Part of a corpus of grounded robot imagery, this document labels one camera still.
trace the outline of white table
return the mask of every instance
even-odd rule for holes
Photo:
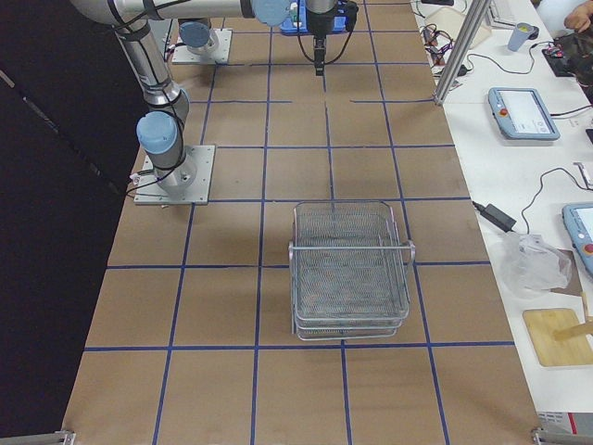
[[[421,5],[424,15],[437,7]],[[455,7],[461,9],[463,0],[457,0]],[[529,46],[551,38],[528,0],[512,0],[512,8],[518,20],[540,28],[539,37],[512,53],[506,48],[511,31],[493,30],[488,39],[469,53],[492,57],[507,70],[525,71],[531,63]],[[545,144],[505,140],[492,117],[486,95],[494,86],[536,88],[550,113],[588,104],[574,79],[554,76],[541,54],[543,47],[540,45],[532,50],[536,63],[528,75],[505,73],[489,60],[472,57],[473,71],[458,79],[462,85],[449,93],[444,105],[472,199],[483,205],[492,203],[507,212],[517,220],[515,230],[519,233],[526,231],[521,209],[537,191],[541,173],[563,167],[581,180],[573,163],[593,161],[593,145],[585,133],[586,128],[593,128],[591,109],[555,120],[561,138]],[[593,201],[593,193],[576,188],[562,172],[547,175],[544,182],[542,194],[526,213],[531,233],[543,235],[544,240],[556,248],[569,249],[571,241],[561,221],[561,208],[572,202]],[[541,366],[522,318],[527,309],[570,308],[582,322],[580,298],[528,289],[521,292],[510,290],[501,271],[506,255],[501,244],[505,235],[490,222],[479,220],[536,410],[540,413],[593,413],[593,366]],[[577,260],[577,266],[583,289],[589,295],[589,307],[593,307],[593,279],[580,260]]]

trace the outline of person's arm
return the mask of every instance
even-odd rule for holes
[[[591,26],[590,16],[593,16],[593,0],[587,0],[585,3],[577,6],[564,19],[564,26],[570,30],[583,32]]]

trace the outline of red strip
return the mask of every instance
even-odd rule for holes
[[[574,416],[572,413],[568,413],[568,420],[571,421],[571,428],[573,429],[573,434],[576,434],[576,423],[574,422]]]

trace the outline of black backdrop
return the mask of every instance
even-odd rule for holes
[[[0,70],[17,85],[0,81],[2,438],[61,428],[123,203],[82,158],[125,187],[145,105],[68,0],[0,1]]]

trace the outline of metal dish rack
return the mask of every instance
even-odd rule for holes
[[[410,310],[414,255],[411,241],[400,244],[384,202],[298,204],[289,246],[293,333],[303,340],[393,336]]]

